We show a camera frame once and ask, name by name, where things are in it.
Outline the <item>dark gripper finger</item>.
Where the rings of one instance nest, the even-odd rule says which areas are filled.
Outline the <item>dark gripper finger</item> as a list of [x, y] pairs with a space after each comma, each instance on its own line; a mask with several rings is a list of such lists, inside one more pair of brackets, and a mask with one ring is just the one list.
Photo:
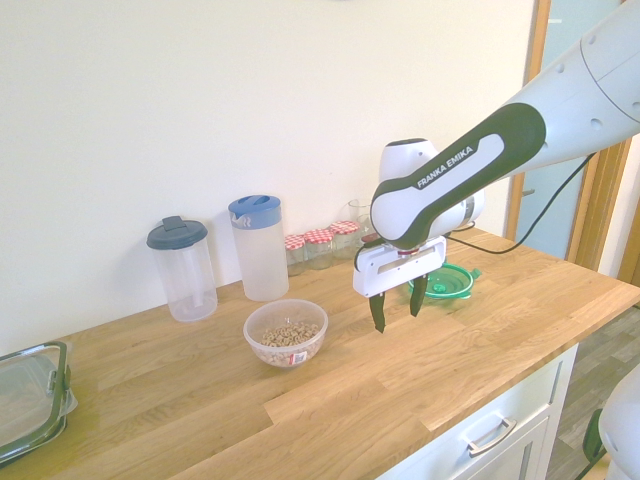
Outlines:
[[384, 302], [385, 302], [385, 294], [378, 293], [372, 295], [369, 298], [369, 308], [371, 312], [372, 319], [374, 321], [375, 329], [383, 333], [386, 327], [386, 320], [384, 314]]
[[421, 310], [427, 286], [427, 274], [419, 276], [413, 280], [413, 290], [410, 298], [410, 313], [413, 317], [416, 317]]

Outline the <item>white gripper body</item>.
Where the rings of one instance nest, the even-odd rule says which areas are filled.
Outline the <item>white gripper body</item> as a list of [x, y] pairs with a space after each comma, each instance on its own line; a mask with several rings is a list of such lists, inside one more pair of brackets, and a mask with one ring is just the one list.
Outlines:
[[382, 239], [365, 243], [354, 259], [353, 287], [372, 297], [440, 268], [446, 257], [443, 236], [414, 250], [401, 251]]

